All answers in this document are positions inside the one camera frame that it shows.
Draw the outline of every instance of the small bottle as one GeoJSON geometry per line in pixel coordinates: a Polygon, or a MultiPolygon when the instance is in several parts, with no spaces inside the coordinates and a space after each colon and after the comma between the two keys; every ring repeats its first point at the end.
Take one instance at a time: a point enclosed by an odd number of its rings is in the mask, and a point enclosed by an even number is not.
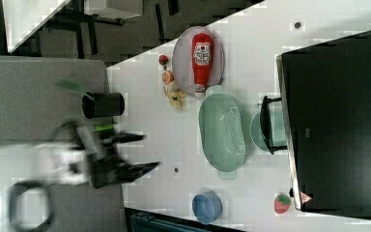
{"type": "Polygon", "coordinates": [[[206,95],[206,85],[209,81],[213,66],[213,38],[205,33],[195,35],[192,39],[191,52],[195,97],[204,97],[206,95]]]}

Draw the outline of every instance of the blue bowl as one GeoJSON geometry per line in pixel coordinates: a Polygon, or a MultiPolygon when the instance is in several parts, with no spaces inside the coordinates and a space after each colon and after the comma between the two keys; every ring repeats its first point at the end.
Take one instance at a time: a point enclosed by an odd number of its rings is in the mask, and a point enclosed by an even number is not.
{"type": "Polygon", "coordinates": [[[221,200],[213,191],[198,194],[192,199],[192,211],[198,221],[210,224],[222,213],[221,200]]]}

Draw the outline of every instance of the green colander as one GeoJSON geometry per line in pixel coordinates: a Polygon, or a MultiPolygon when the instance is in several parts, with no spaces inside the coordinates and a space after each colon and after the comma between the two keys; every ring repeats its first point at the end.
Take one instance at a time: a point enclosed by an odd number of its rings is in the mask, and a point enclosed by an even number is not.
{"type": "Polygon", "coordinates": [[[235,179],[245,158],[241,115],[220,85],[207,90],[198,117],[204,154],[221,179],[235,179]]]}

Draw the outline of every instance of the black cup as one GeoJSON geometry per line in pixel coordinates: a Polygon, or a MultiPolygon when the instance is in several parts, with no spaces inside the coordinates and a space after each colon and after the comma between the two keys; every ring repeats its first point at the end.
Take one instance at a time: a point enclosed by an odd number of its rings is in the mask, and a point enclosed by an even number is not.
{"type": "Polygon", "coordinates": [[[120,93],[112,94],[92,94],[86,93],[91,96],[93,100],[84,96],[82,99],[82,109],[86,118],[99,118],[120,116],[125,111],[125,99],[120,93]]]}

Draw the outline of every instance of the white tabletop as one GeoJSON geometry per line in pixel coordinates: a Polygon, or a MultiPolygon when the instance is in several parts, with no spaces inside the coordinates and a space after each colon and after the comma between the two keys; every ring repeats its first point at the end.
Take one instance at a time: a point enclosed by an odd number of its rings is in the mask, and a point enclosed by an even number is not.
{"type": "MultiPolygon", "coordinates": [[[[371,1],[269,0],[207,28],[224,46],[224,92],[237,97],[254,115],[264,95],[279,93],[275,63],[279,54],[371,30],[371,1]],[[299,30],[294,28],[297,21],[302,23],[299,30]]],[[[179,111],[163,94],[157,60],[159,54],[170,55],[175,43],[108,69],[111,91],[121,92],[127,101],[125,114],[116,119],[122,129],[147,135],[143,141],[121,146],[121,154],[134,163],[161,161],[158,170],[124,185],[126,207],[196,220],[193,196],[212,189],[223,203],[215,225],[244,231],[371,231],[371,225],[354,226],[371,221],[306,214],[293,205],[287,214],[276,215],[274,198],[290,189],[286,152],[272,156],[248,143],[249,157],[237,179],[219,179],[202,150],[198,110],[203,99],[187,97],[179,111]]],[[[243,120],[244,127],[249,120],[243,120]]]]}
{"type": "Polygon", "coordinates": [[[71,0],[2,0],[8,52],[14,52],[71,0]]]}

